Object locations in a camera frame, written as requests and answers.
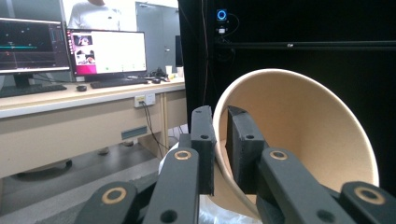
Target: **cable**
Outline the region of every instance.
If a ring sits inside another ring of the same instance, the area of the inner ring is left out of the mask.
[[[192,33],[192,36],[195,38],[195,41],[197,43],[199,43],[198,35],[194,32],[194,29],[192,28],[193,26],[191,25],[188,17],[186,17],[186,14],[184,13],[183,6],[182,6],[182,4],[180,2],[178,2],[178,9],[181,12],[181,15],[183,15],[184,20],[186,20],[186,23],[189,25],[189,29],[190,29],[190,31]]]
[[[204,13],[204,0],[201,0],[201,15],[202,15],[202,22],[204,26],[204,41],[205,41],[205,86],[204,86],[204,98],[202,101],[202,105],[205,105],[205,98],[206,98],[206,90],[207,90],[207,76],[208,76],[208,60],[209,60],[209,52],[207,49],[207,34],[206,34],[206,23],[205,23],[205,13]]]
[[[226,38],[224,38],[224,37],[233,34],[233,33],[238,29],[238,27],[239,27],[239,19],[238,19],[237,17],[236,17],[236,19],[237,19],[237,21],[238,21],[238,24],[237,24],[236,28],[233,29],[233,30],[232,30],[229,34],[227,34],[227,35],[221,35],[221,36],[219,36],[219,37],[216,39],[216,42],[217,42],[217,43],[220,43],[220,44],[230,44],[230,43],[232,43],[230,40],[228,40],[228,39],[226,39]],[[219,62],[221,62],[221,63],[230,62],[230,66],[228,67],[228,69],[229,69],[230,72],[231,72],[231,71],[232,71],[232,68],[233,68],[233,63],[234,63],[235,57],[236,57],[236,50],[235,50],[235,49],[220,49],[220,50],[218,50],[218,53],[215,55],[215,57],[216,57],[216,59],[217,59]]]
[[[151,136],[157,142],[157,146],[158,146],[158,149],[160,150],[161,158],[163,158],[163,151],[161,150],[161,147],[164,147],[166,150],[169,150],[169,148],[167,146],[165,146],[164,144],[160,143],[160,141],[158,141],[157,137],[155,136],[154,132],[152,131],[151,115],[149,114],[148,105],[146,105],[146,103],[144,101],[140,102],[140,104],[142,104],[143,108],[145,109],[146,120],[148,122],[148,128],[151,132]]]
[[[180,126],[178,126],[178,129],[180,130],[180,133],[183,133],[183,130],[181,129]]]
[[[169,134],[168,134],[168,138],[174,138],[178,142],[179,140],[178,140],[178,138],[175,135],[175,128],[172,128],[172,133],[173,133],[173,135],[171,135],[171,136],[169,136]]]
[[[236,15],[234,15],[233,13],[229,13],[228,15],[233,16],[234,18],[236,18],[237,24],[236,24],[235,29],[233,29],[233,30],[232,30],[230,33],[228,33],[227,35],[222,35],[221,37],[226,37],[226,36],[228,36],[228,35],[232,35],[232,34],[235,33],[236,30],[239,28],[240,21],[239,21],[238,17],[237,17]]]

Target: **computer mouse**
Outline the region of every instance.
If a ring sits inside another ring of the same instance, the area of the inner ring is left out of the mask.
[[[76,86],[77,91],[86,91],[87,86]]]
[[[159,78],[154,78],[151,80],[151,83],[160,84],[161,80]]]

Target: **wall outlet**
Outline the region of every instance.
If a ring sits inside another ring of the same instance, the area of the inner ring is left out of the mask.
[[[143,106],[141,102],[145,102],[146,105],[155,105],[155,93],[136,96],[134,98],[134,107]]]
[[[140,102],[146,102],[146,96],[145,95],[139,95],[134,98],[134,107],[140,107],[143,106]]]
[[[146,105],[155,105],[155,94],[147,94],[146,95]]]

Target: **black cable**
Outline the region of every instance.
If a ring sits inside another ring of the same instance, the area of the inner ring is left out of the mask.
[[[233,30],[232,30],[230,33],[228,33],[227,35],[223,35],[222,37],[226,37],[226,36],[228,36],[228,35],[232,35],[232,34],[235,33],[236,30],[238,30],[238,28],[239,28],[239,24],[240,24],[239,18],[238,18],[236,15],[234,15],[233,13],[229,13],[229,15],[230,15],[230,16],[233,16],[234,18],[236,18],[237,24],[236,24],[235,29],[233,29]]]
[[[196,43],[199,43],[198,35],[195,33],[194,28],[189,21],[189,18],[184,13],[183,6],[182,4],[180,4],[180,2],[178,2],[178,10],[181,12],[181,15],[183,16],[184,20],[186,20],[186,23],[191,31],[192,36],[195,38]]]
[[[204,85],[204,97],[202,101],[202,105],[205,105],[206,91],[207,91],[207,77],[208,77],[208,66],[209,66],[209,51],[207,46],[207,34],[206,34],[206,22],[205,22],[205,4],[204,0],[201,0],[201,16],[202,16],[202,24],[204,28],[204,44],[205,44],[205,85]]]
[[[180,130],[180,133],[183,133],[183,130],[181,129],[180,126],[178,126],[178,129]]]
[[[157,137],[155,136],[154,132],[152,131],[151,115],[149,114],[149,108],[145,102],[140,102],[140,104],[142,104],[143,108],[145,109],[146,120],[148,122],[148,128],[151,132],[151,136],[157,142],[157,146],[158,146],[158,149],[160,150],[161,158],[163,158],[163,151],[161,150],[161,147],[164,147],[166,150],[169,150],[169,147],[165,146],[164,144],[160,143],[160,141],[158,141]]]
[[[172,136],[168,136],[168,137],[172,137],[172,138],[175,138],[177,141],[178,141],[178,138],[176,137],[176,135],[175,135],[175,128],[172,128],[172,133],[173,133],[173,135]]]

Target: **monitor bezel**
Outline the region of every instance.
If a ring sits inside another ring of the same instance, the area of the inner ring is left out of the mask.
[[[65,29],[66,32],[66,39],[67,39],[67,47],[68,47],[68,54],[70,55],[70,69],[71,74],[74,77],[85,77],[89,79],[95,80],[96,78],[99,79],[112,79],[112,78],[123,78],[129,76],[143,76],[148,71],[148,60],[147,60],[147,46],[146,46],[146,33],[141,31],[119,31],[119,30],[99,30],[99,29],[78,29],[78,28],[68,28]],[[142,34],[144,39],[144,49],[145,49],[145,62],[146,62],[146,69],[145,70],[137,70],[137,71],[119,71],[119,72],[108,72],[108,73],[90,73],[90,74],[77,74],[77,63],[75,55],[72,53],[73,46],[69,43],[69,32],[81,32],[81,33],[91,33],[91,32],[103,32],[103,33],[132,33],[132,34]]]
[[[0,69],[0,76],[30,76],[33,74],[40,73],[52,73],[52,72],[66,72],[71,70],[71,62],[70,55],[67,48],[67,40],[64,29],[64,23],[62,21],[42,21],[42,20],[26,20],[26,19],[18,19],[18,18],[3,18],[0,17],[0,21],[12,21],[12,22],[31,22],[31,23],[44,23],[47,25],[57,24],[62,27],[62,36],[64,38],[64,50],[65,55],[67,55],[67,65],[68,66],[57,66],[57,67],[43,67],[43,68],[16,68],[16,69]]]

